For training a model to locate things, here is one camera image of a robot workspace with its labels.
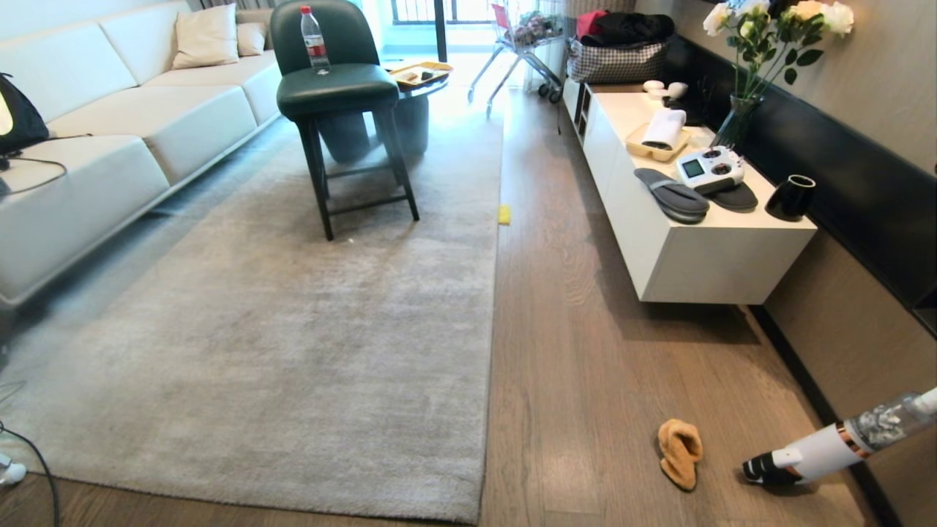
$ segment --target dark green chair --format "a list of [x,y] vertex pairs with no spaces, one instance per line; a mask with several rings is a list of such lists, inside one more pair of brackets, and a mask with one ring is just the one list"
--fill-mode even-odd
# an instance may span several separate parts
[[[325,49],[332,63],[328,75],[317,75],[309,66],[303,36],[300,34],[300,7],[312,7],[319,21]],[[270,35],[274,43],[276,62],[283,80],[276,92],[280,112],[299,129],[309,165],[312,187],[325,227],[325,237],[334,239],[331,217],[367,207],[407,200],[413,220],[419,220],[404,163],[403,152],[394,122],[394,106],[399,99],[397,83],[379,66],[378,50],[367,26],[364,14],[347,0],[298,0],[281,4],[274,9],[270,20]],[[321,127],[334,122],[333,117],[371,112],[383,139],[390,167],[377,167],[327,174],[319,141]],[[404,194],[371,203],[329,210],[329,178],[351,173],[370,172],[390,168]]]

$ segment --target cordless vacuum cleaner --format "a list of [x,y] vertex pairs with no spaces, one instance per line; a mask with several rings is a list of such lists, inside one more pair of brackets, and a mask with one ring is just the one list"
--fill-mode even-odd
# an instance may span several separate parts
[[804,485],[865,460],[937,421],[937,388],[909,392],[846,421],[834,423],[742,463],[750,483]]

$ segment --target sofa cushion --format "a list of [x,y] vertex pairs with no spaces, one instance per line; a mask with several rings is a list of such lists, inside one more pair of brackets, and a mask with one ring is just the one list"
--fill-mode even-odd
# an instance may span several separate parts
[[272,9],[238,9],[234,13],[234,20],[237,23],[262,23],[264,50],[274,48],[274,40],[270,38],[270,17],[274,14]]
[[188,13],[185,0],[134,9],[97,21],[137,84],[169,71],[176,54],[175,21]]
[[0,71],[47,123],[137,84],[96,23],[0,42]]
[[238,61],[234,4],[179,13],[173,69],[220,66]]
[[174,185],[256,127],[237,86],[154,86],[111,94],[49,123],[58,136],[143,138]]
[[263,55],[263,44],[267,28],[262,23],[237,24],[237,54],[241,56]]
[[276,114],[276,87],[280,84],[280,78],[276,57],[271,50],[259,56],[242,57],[237,64],[174,69],[144,86],[241,86],[259,125]]
[[[169,188],[139,137],[80,137],[27,148],[68,174],[0,200],[0,300],[17,304],[46,278],[134,218]],[[11,161],[2,177],[15,191],[61,172],[51,165]]]

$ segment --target orange cloth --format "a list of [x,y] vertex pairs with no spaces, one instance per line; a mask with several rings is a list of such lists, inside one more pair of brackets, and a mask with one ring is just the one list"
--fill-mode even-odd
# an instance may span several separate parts
[[657,430],[663,459],[661,468],[678,487],[687,492],[696,488],[695,463],[703,458],[703,444],[696,427],[671,419]]

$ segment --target shopping cart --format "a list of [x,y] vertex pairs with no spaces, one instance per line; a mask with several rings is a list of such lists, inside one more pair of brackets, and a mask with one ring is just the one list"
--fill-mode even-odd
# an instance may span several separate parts
[[[488,107],[485,110],[485,115],[488,116],[491,115],[492,101],[495,100],[501,86],[508,81],[508,78],[514,72],[514,68],[522,60],[526,61],[534,71],[543,77],[543,83],[537,90],[541,97],[549,98],[550,102],[554,104],[559,102],[562,97],[562,81],[556,73],[543,63],[540,57],[534,54],[534,50],[537,48],[563,39],[563,22],[560,13],[544,13],[539,9],[535,9],[520,15],[520,23],[515,26],[511,24],[511,17],[509,16],[511,12],[508,3],[509,0],[500,0],[498,3],[491,5],[491,8],[495,10],[495,20],[492,22],[492,27],[495,30],[495,50],[468,89],[468,103],[470,104],[475,99],[475,84],[482,78],[491,63],[495,62],[498,55],[505,50],[516,55],[514,63],[511,64],[511,69],[508,70],[508,73],[498,83],[498,87],[492,92],[491,97],[488,98]],[[534,4],[540,8],[547,8],[558,6],[559,2],[556,0],[535,0]]]

